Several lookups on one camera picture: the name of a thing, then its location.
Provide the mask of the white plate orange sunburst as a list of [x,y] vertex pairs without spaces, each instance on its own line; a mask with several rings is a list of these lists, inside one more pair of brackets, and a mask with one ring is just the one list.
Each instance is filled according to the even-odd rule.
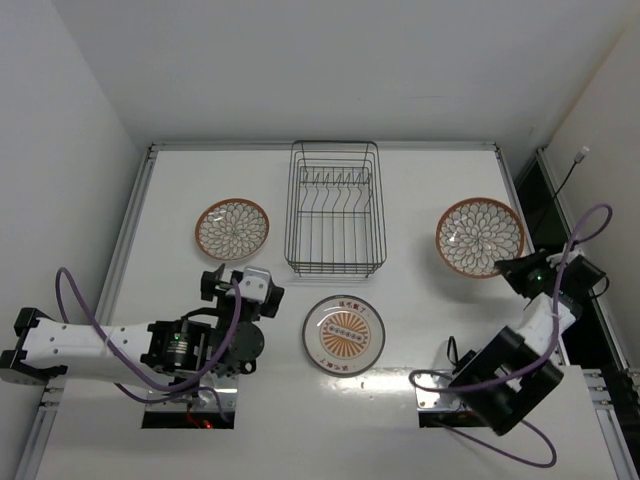
[[379,313],[364,299],[334,295],[310,309],[301,338],[314,367],[335,377],[355,377],[380,358],[386,329]]

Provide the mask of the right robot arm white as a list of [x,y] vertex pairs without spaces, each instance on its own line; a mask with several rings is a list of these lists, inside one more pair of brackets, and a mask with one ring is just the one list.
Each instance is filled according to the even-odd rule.
[[507,379],[499,385],[459,395],[498,436],[512,430],[563,379],[563,373],[549,359],[534,369],[530,367],[559,337],[553,333],[552,307],[561,258],[560,254],[541,250],[495,263],[495,269],[514,292],[529,301],[523,320],[516,327],[502,328],[480,351],[469,351],[454,369],[452,387]]

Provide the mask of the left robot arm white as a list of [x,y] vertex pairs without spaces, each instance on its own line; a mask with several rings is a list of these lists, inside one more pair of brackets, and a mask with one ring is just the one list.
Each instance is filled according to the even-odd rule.
[[250,374],[264,350],[257,323],[276,316],[285,291],[269,271],[219,267],[203,272],[205,306],[172,321],[102,326],[57,322],[25,307],[14,323],[17,342],[1,354],[1,378],[45,385],[55,378],[145,386],[166,394],[202,389],[208,376]]

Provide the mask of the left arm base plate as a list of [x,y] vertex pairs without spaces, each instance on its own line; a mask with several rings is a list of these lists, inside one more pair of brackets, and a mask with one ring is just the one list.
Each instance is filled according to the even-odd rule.
[[188,387],[184,393],[149,391],[146,399],[150,404],[144,408],[148,412],[180,413],[188,406],[195,413],[231,415],[235,411],[239,387],[239,376],[212,373],[200,378],[199,384]]

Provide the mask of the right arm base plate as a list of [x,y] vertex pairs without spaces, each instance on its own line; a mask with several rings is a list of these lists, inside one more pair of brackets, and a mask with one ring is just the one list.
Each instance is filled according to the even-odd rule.
[[415,383],[421,388],[415,388],[417,408],[420,413],[454,413],[467,412],[468,407],[456,395],[442,393],[453,375],[450,370],[435,370],[431,373],[418,373]]

